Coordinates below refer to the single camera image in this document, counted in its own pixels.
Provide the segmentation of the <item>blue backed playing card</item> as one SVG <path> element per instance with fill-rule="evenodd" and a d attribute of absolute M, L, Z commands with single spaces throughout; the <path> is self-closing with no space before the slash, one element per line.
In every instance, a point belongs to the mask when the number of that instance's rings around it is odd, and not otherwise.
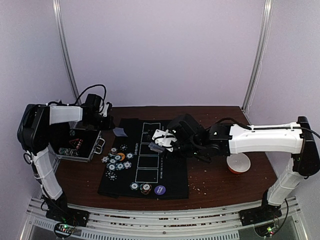
<path fill-rule="evenodd" d="M 125 130 L 120 127 L 115 127 L 112 131 L 116 137 L 127 137 L 128 136 L 126 134 Z"/>

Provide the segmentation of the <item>orange big blind button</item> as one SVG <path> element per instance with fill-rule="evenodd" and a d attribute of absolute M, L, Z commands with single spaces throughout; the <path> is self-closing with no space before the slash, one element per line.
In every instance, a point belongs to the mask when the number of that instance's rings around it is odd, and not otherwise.
<path fill-rule="evenodd" d="M 126 158 L 126 155 L 122 152 L 119 152 L 117 155 L 119 156 L 118 158 L 120 161 L 123 161 Z"/>

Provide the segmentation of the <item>blue green fifty chip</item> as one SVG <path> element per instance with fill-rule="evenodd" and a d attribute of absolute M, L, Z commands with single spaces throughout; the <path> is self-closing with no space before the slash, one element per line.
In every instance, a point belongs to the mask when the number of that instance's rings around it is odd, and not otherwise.
<path fill-rule="evenodd" d="M 131 152 L 129 152 L 129 153 L 126 154 L 126 158 L 127 158 L 128 160 L 132 159 L 133 157 L 134 157 L 134 154 L 131 153 Z"/>

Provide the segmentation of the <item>purple small blind button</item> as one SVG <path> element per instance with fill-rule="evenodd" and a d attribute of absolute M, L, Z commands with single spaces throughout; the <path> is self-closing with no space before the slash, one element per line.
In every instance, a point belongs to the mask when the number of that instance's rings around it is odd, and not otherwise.
<path fill-rule="evenodd" d="M 158 196 L 162 196 L 166 193 L 166 187 L 164 185 L 157 185 L 154 188 L 154 193 Z"/>

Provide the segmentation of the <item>mixed colour chip stack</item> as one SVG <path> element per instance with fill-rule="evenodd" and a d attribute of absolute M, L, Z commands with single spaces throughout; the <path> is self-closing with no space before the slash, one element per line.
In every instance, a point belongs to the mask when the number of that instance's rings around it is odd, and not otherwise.
<path fill-rule="evenodd" d="M 140 185 L 140 191 L 144 195 L 148 195 L 151 190 L 152 190 L 152 185 L 149 183 L 142 183 Z"/>

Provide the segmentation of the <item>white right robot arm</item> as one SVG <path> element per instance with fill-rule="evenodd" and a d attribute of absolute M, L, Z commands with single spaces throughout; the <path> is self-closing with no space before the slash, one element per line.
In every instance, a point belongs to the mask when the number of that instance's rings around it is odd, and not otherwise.
<path fill-rule="evenodd" d="M 278 180 L 262 196 L 259 207 L 241 210 L 243 226 L 270 221 L 280 217 L 287 196 L 298 184 L 320 170 L 320 157 L 314 137 L 305 116 L 297 121 L 280 125 L 245 125 L 231 117 L 218 120 L 204 128 L 190 114 L 180 115 L 167 125 L 156 129 L 148 145 L 158 153 L 195 157 L 210 162 L 215 156 L 229 157 L 250 152 L 290 153 L 287 167 Z"/>

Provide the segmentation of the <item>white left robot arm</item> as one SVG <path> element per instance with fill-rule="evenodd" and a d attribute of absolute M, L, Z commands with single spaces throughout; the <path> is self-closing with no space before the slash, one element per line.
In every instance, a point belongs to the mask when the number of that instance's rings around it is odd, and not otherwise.
<path fill-rule="evenodd" d="M 70 135 L 70 123 L 82 122 L 99 131 L 115 128 L 110 115 L 112 104 L 105 96 L 87 95 L 82 104 L 50 101 L 28 104 L 17 130 L 17 139 L 25 151 L 23 158 L 32 167 L 47 205 L 46 217 L 66 224 L 85 226 L 89 212 L 68 206 L 63 188 L 54 173 L 49 148 L 54 148 Z"/>

